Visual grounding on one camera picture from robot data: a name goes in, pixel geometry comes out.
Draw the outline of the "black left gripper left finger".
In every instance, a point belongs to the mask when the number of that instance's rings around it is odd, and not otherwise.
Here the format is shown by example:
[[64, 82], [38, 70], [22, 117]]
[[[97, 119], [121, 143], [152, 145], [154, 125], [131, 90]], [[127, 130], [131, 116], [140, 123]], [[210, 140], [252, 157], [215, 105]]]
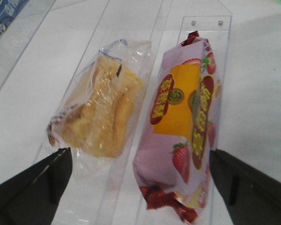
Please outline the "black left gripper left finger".
[[71, 174], [71, 149], [63, 148], [1, 183], [0, 225], [50, 225]]

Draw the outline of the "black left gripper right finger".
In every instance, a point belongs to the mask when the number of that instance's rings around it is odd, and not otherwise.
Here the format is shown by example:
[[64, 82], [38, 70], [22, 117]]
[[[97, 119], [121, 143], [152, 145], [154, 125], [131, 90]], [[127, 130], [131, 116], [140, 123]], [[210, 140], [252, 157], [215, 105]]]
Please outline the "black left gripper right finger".
[[223, 150], [209, 153], [214, 184], [235, 225], [281, 225], [281, 183]]

